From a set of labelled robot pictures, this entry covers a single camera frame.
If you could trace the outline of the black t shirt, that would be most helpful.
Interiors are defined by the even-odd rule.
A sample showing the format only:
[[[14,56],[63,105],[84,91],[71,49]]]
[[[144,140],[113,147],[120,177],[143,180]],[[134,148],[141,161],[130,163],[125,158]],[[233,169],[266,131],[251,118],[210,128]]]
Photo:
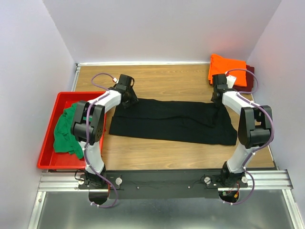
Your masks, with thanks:
[[[237,131],[224,106],[214,103],[139,99],[116,107],[111,135],[234,146]]]

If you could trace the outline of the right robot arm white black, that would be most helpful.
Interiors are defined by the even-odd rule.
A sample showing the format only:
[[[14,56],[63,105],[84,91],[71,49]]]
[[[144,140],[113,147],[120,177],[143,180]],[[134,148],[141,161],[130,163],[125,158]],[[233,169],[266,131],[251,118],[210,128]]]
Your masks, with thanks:
[[[220,183],[230,187],[242,180],[245,169],[256,152],[273,141],[275,130],[272,109],[268,105],[256,104],[236,91],[233,88],[235,77],[222,73],[215,74],[212,78],[211,101],[228,106],[239,115],[239,144],[232,157],[224,163],[219,175]]]

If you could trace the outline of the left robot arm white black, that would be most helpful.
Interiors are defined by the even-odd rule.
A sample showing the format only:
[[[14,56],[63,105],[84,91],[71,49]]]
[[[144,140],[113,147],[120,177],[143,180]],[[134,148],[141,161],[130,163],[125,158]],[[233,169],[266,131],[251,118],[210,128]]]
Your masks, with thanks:
[[[102,188],[108,183],[100,149],[106,113],[118,105],[128,108],[139,101],[133,89],[134,78],[125,74],[120,75],[119,78],[110,74],[107,76],[111,77],[114,86],[110,88],[100,86],[105,90],[102,95],[88,101],[79,101],[71,124],[71,134],[83,150],[85,160],[83,184],[92,185],[94,188]]]

